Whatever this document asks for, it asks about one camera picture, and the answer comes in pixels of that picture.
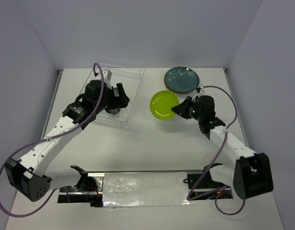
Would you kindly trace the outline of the blue floral white plate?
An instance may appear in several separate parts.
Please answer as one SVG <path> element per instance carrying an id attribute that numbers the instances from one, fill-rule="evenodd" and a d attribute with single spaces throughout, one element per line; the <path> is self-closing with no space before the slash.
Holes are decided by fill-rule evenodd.
<path id="1" fill-rule="evenodd" d="M 190 91 L 190 92 L 177 92 L 177 91 L 174 91 L 173 89 L 171 89 L 168 85 L 165 84 L 165 87 L 167 88 L 167 90 L 169 90 L 170 92 L 173 92 L 174 94 L 176 95 L 188 95 L 188 94 L 191 94 L 193 93 L 195 90 L 193 91 Z"/>

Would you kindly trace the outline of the lime green plate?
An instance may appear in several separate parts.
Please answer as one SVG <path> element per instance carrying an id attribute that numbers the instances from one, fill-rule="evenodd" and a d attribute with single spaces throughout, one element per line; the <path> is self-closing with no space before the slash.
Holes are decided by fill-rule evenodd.
<path id="1" fill-rule="evenodd" d="M 156 119 L 170 120 L 175 116 L 171 109 L 177 105 L 179 105 L 178 97 L 171 91 L 164 90 L 153 95 L 149 108 Z"/>

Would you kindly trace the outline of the dark teal speckled plate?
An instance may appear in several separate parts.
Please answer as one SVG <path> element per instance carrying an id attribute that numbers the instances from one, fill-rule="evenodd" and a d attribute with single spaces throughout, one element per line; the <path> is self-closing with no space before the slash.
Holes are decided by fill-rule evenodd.
<path id="1" fill-rule="evenodd" d="M 198 74 L 188 67 L 174 67 L 164 75 L 164 84 L 177 92 L 190 92 L 200 84 Z"/>

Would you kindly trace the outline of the black plate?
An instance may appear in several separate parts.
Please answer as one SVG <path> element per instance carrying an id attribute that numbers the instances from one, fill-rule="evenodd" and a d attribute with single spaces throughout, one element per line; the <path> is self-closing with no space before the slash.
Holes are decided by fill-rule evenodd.
<path id="1" fill-rule="evenodd" d="M 115 108 L 115 109 L 106 108 L 105 110 L 108 114 L 117 115 L 117 114 L 119 114 L 121 109 L 120 108 Z"/>

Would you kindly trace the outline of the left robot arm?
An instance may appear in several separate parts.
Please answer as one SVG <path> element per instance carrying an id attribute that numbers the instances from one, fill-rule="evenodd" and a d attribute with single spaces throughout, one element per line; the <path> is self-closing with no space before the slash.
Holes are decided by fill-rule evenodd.
<path id="1" fill-rule="evenodd" d="M 91 80 L 84 93 L 63 111 L 57 124 L 42 140 L 17 161 L 9 159 L 5 171 L 10 184 L 30 201 L 40 200 L 49 190 L 72 186 L 77 191 L 96 190 L 95 179 L 79 166 L 72 165 L 70 171 L 57 173 L 48 171 L 48 166 L 61 150 L 103 110 L 126 108 L 129 103 L 123 85 L 112 87 L 101 80 Z"/>

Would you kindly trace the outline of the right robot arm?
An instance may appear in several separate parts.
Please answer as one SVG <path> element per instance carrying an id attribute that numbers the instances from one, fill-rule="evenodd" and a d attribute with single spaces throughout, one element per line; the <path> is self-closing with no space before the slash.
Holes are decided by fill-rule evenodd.
<path id="1" fill-rule="evenodd" d="M 228 130 L 228 126 L 216 116 L 213 97 L 187 97 L 172 111 L 184 119 L 198 121 L 200 131 L 219 146 L 220 152 L 225 153 L 233 163 L 233 168 L 216 162 L 205 166 L 202 173 L 202 183 L 205 186 L 216 188 L 221 184 L 227 185 L 240 199 L 273 191 L 268 156 L 256 153 Z"/>

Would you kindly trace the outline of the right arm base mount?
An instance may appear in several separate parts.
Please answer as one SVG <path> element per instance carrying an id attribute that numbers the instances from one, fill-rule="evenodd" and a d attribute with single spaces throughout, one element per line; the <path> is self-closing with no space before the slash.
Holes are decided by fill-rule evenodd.
<path id="1" fill-rule="evenodd" d="M 186 177 L 183 183 L 188 185 L 189 193 L 187 194 L 187 201 L 195 200 L 215 200 L 219 199 L 232 199 L 233 193 L 231 188 L 222 183 L 216 182 L 207 170 L 209 165 L 200 170 L 187 170 Z"/>

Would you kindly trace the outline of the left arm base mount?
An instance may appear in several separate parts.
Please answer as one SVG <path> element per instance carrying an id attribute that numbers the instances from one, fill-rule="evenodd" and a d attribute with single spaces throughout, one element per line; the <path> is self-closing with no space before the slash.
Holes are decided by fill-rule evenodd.
<path id="1" fill-rule="evenodd" d="M 57 202 L 59 204 L 87 203 L 90 207 L 103 207 L 102 195 L 105 173 L 87 172 L 79 166 L 72 165 L 80 178 L 74 186 L 59 189 Z"/>

